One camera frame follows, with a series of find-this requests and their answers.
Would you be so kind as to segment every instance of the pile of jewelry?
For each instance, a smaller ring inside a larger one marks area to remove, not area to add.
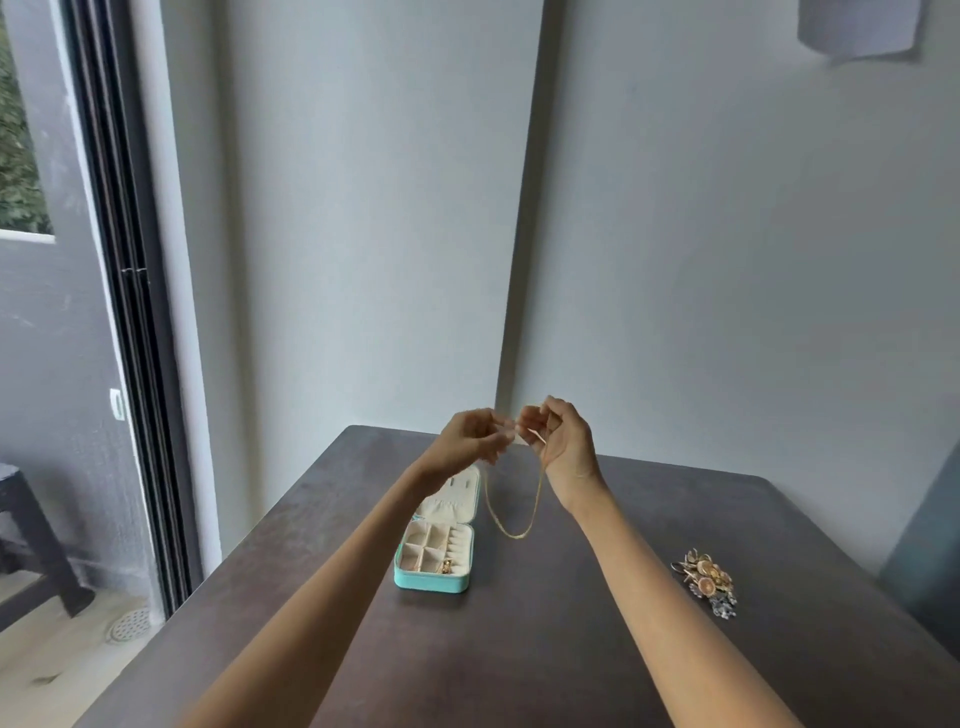
[[[722,619],[736,617],[733,607],[736,596],[733,594],[733,580],[720,569],[705,553],[697,553],[694,548],[688,551],[682,561],[671,564],[673,571],[684,574],[684,583],[690,584],[690,591],[700,599],[708,599],[713,614]]]

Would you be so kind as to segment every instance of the gold chain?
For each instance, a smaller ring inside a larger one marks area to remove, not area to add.
[[[534,499],[534,512],[530,516],[530,525],[527,526],[527,530],[523,533],[513,534],[507,531],[503,527],[503,523],[500,522],[500,519],[493,512],[493,506],[490,505],[490,478],[486,473],[486,468],[483,472],[483,495],[487,501],[487,510],[490,511],[490,515],[493,517],[493,522],[496,523],[496,527],[500,529],[500,532],[506,536],[508,539],[514,539],[519,541],[520,539],[525,539],[527,534],[530,533],[530,529],[534,527],[534,519],[537,517],[537,506],[540,505],[540,488],[543,485],[543,471],[545,467],[540,465],[540,478],[537,480],[537,497]]]

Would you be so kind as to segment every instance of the green foliage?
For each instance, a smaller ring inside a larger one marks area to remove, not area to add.
[[[0,229],[53,232],[36,173],[16,82],[7,24],[0,15]]]

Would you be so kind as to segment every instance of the wrist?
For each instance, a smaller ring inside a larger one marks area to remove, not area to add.
[[[419,504],[427,496],[436,493],[445,480],[445,476],[429,468],[418,458],[403,472],[396,484],[410,497],[415,497]]]
[[[598,521],[604,519],[611,509],[616,509],[614,500],[607,484],[602,478],[590,484],[589,488],[582,489],[580,497],[571,503],[570,515],[585,533]]]

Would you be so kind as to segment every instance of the black chair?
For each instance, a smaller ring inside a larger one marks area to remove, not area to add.
[[[63,546],[54,535],[27,478],[19,468],[0,463],[0,511],[8,511],[30,550],[30,562],[42,574],[26,589],[0,602],[0,631],[7,629],[52,596],[59,596],[70,617],[77,616],[94,593],[82,587],[66,560]],[[12,573],[23,568],[23,559],[0,541],[0,570]]]

